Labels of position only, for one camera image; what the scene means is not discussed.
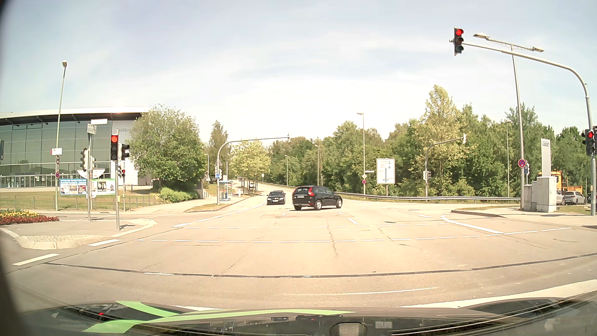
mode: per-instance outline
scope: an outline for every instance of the poster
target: poster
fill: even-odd
[[[116,194],[116,182],[114,179],[95,179],[91,181],[91,192],[97,195]],[[60,179],[60,195],[75,196],[86,195],[86,179]]]

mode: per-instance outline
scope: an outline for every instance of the traffic light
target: traffic light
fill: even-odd
[[[118,161],[118,135],[110,137],[110,160]]]
[[[81,151],[81,161],[83,161],[81,163],[81,167],[83,168],[83,171],[86,172],[87,171],[87,162],[89,160],[89,149],[85,148]]]
[[[454,56],[456,56],[456,54],[461,54],[464,50],[464,47],[462,46],[464,38],[462,35],[464,35],[464,30],[460,28],[454,28],[454,39],[452,40],[454,43]]]
[[[587,155],[595,154],[595,128],[586,129],[580,134],[584,138],[583,145]]]
[[[131,145],[122,145],[121,148],[122,152],[122,159],[126,159],[127,157],[131,156]]]

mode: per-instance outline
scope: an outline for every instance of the bush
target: bush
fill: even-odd
[[[166,202],[177,203],[199,198],[199,195],[197,195],[196,192],[174,191],[168,187],[163,187],[159,191],[159,198],[163,199]]]

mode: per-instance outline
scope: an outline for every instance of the sidewalk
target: sidewalk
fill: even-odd
[[[543,222],[549,224],[564,224],[586,226],[597,225],[597,218],[573,212],[533,212],[521,211],[518,207],[493,208],[485,210],[452,210],[452,213],[462,213],[473,216],[502,217],[521,221]]]

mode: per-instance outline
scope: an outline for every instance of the rear window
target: rear window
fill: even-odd
[[[306,195],[309,193],[309,189],[310,189],[310,187],[300,187],[300,188],[297,188],[294,191],[294,193],[299,194],[299,195]]]

